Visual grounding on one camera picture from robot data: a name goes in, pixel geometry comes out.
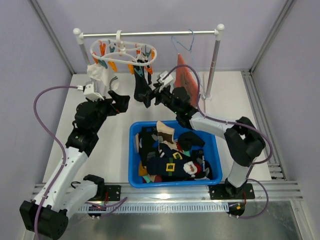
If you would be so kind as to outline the black white pinstripe sock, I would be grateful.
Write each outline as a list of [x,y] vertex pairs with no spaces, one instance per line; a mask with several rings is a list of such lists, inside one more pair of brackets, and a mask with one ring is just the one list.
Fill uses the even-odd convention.
[[147,65],[146,70],[147,70],[147,83],[148,83],[148,85],[151,85],[152,84],[152,74],[153,74],[153,69],[152,69],[151,65]]

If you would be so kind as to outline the dark grey long sock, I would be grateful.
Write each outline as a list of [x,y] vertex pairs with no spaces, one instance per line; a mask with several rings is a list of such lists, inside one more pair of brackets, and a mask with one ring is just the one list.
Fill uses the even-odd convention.
[[193,131],[184,132],[177,140],[180,148],[183,151],[189,151],[193,146],[204,147],[205,142]]

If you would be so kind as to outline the white oval clip hanger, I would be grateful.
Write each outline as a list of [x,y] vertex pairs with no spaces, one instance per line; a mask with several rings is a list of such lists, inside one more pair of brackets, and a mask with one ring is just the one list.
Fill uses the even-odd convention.
[[158,57],[156,48],[150,44],[125,41],[121,30],[113,38],[105,37],[94,41],[89,52],[100,62],[141,67],[153,64]]

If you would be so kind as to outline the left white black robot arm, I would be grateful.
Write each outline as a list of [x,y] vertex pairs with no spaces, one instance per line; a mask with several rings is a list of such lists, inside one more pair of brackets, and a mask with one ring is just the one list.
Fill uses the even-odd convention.
[[58,240],[66,231],[70,218],[89,200],[100,200],[105,195],[105,180],[88,174],[71,193],[67,193],[75,175],[94,150],[98,132],[108,117],[125,113],[130,96],[108,91],[110,98],[86,100],[76,107],[73,129],[67,142],[58,145],[62,156],[48,182],[30,201],[19,208],[25,228],[40,236]]

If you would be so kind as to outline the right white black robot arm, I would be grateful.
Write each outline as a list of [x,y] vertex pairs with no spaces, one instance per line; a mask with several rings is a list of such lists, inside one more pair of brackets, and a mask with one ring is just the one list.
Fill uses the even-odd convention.
[[151,105],[151,100],[155,104],[163,104],[176,114],[177,122],[184,128],[202,131],[224,139],[233,164],[229,175],[225,179],[225,191],[231,198],[240,196],[244,191],[244,186],[248,182],[254,160],[262,153],[266,147],[266,142],[250,119],[241,117],[239,120],[213,120],[212,117],[204,115],[200,110],[191,105],[190,96],[184,87],[170,87],[154,90],[148,89],[146,93],[140,93],[145,107]]

